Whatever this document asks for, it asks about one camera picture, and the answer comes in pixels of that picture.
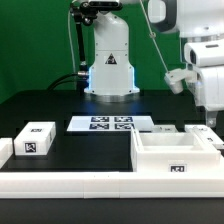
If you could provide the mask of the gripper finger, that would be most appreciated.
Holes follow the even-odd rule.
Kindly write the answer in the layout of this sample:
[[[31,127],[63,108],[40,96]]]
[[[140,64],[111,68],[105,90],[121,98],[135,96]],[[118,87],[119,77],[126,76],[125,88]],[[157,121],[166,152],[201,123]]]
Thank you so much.
[[[206,125],[211,128],[215,127],[216,126],[216,118],[217,118],[216,111],[207,111],[206,112]]]

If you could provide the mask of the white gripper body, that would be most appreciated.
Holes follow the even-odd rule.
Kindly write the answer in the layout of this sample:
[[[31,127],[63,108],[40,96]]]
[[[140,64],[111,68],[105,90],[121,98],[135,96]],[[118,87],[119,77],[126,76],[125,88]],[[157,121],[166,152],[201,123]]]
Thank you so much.
[[[224,66],[195,68],[195,102],[207,111],[224,110]]]

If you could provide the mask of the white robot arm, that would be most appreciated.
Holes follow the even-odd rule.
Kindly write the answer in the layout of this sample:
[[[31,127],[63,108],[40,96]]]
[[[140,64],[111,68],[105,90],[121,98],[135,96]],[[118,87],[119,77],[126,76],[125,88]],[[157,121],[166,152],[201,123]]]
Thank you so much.
[[[94,22],[95,61],[86,93],[112,100],[139,92],[129,63],[129,27],[112,12],[144,0],[88,0],[97,11]],[[224,0],[146,0],[143,8],[150,30],[177,32],[184,69],[165,73],[173,93],[188,88],[195,104],[206,111],[206,124],[216,125],[224,111]]]

